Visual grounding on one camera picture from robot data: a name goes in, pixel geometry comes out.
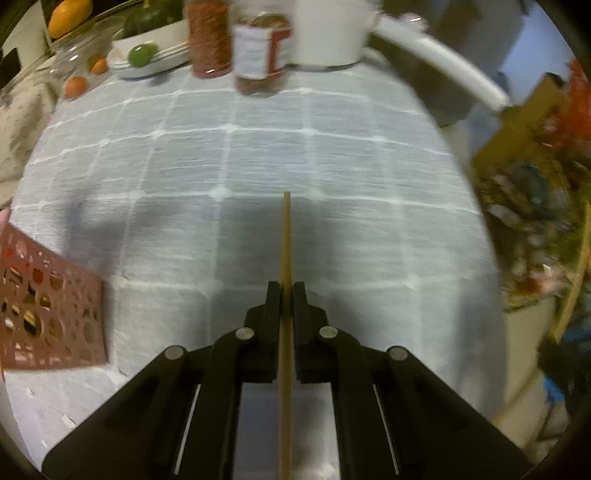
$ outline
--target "pot handle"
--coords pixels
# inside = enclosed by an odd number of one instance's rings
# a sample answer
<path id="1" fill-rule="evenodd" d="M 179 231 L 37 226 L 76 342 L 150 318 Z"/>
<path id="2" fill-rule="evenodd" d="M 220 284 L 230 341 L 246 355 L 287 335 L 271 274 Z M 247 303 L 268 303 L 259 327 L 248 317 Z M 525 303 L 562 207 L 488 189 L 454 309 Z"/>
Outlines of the pot handle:
<path id="1" fill-rule="evenodd" d="M 373 32 L 426 61 L 494 112 L 501 112 L 511 106 L 511 99 L 506 91 L 472 62 L 430 35 L 384 13 L 378 16 Z"/>

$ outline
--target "table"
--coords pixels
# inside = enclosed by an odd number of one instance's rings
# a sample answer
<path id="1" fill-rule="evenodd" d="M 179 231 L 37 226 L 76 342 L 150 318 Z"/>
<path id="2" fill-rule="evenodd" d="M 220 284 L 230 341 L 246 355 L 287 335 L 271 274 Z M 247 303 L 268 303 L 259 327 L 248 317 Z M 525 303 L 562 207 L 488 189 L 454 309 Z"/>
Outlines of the table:
<path id="1" fill-rule="evenodd" d="M 263 303 L 285 190 L 310 302 L 365 345 L 407 346 L 492 415 L 505 381 L 493 252 L 413 90 L 374 57 L 294 72 L 264 99 L 185 66 L 59 104 L 18 189 L 13 223 L 107 280 L 108 366 L 7 372 L 37 465 L 166 346 L 208 345 Z M 245 387 L 239 478 L 275 478 L 276 403 Z M 337 478 L 329 387 L 298 387 L 294 415 L 294 468 Z"/>

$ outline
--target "green fruit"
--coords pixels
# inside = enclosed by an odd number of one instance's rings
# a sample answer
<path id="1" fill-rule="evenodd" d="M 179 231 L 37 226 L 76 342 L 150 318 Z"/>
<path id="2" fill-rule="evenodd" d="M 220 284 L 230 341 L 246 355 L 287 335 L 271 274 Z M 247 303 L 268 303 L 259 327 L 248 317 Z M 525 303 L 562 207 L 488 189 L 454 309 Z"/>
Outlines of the green fruit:
<path id="1" fill-rule="evenodd" d="M 136 45 L 129 51 L 129 55 L 127 55 L 127 59 L 132 66 L 140 68 L 145 67 L 152 58 L 154 54 L 158 51 L 158 49 L 154 49 L 155 44 L 149 43 L 142 43 L 141 45 Z"/>
<path id="2" fill-rule="evenodd" d="M 123 38 L 133 37 L 183 19 L 183 0 L 144 0 L 125 19 Z"/>

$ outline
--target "wooden pole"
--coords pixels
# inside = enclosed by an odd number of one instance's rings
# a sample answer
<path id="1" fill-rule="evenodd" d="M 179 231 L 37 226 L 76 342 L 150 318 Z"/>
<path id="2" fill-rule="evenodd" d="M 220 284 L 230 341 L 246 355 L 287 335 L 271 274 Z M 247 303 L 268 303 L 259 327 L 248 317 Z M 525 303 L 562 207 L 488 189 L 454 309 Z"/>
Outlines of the wooden pole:
<path id="1" fill-rule="evenodd" d="M 283 194 L 281 247 L 281 321 L 279 327 L 279 479 L 291 478 L 291 389 L 293 381 L 293 318 L 291 312 L 291 196 Z"/>

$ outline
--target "metal pin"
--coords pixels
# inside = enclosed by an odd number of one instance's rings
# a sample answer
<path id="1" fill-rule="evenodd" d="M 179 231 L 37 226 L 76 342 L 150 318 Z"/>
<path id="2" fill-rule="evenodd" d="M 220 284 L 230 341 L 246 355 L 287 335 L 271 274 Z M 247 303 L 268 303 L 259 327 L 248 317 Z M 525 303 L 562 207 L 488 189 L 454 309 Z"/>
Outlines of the metal pin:
<path id="1" fill-rule="evenodd" d="M 325 325 L 319 330 L 318 333 L 322 338 L 335 338 L 338 335 L 339 330 L 332 325 Z"/>
<path id="2" fill-rule="evenodd" d="M 169 360 L 178 360 L 184 355 L 184 348 L 179 345 L 169 346 L 164 352 L 164 356 Z"/>
<path id="3" fill-rule="evenodd" d="M 236 335 L 238 340 L 250 340 L 255 336 L 255 331 L 250 327 L 240 327 L 234 335 Z"/>
<path id="4" fill-rule="evenodd" d="M 396 360 L 401 362 L 402 360 L 406 360 L 408 358 L 408 352 L 405 348 L 401 346 L 393 346 L 389 351 L 390 357 L 392 360 Z"/>

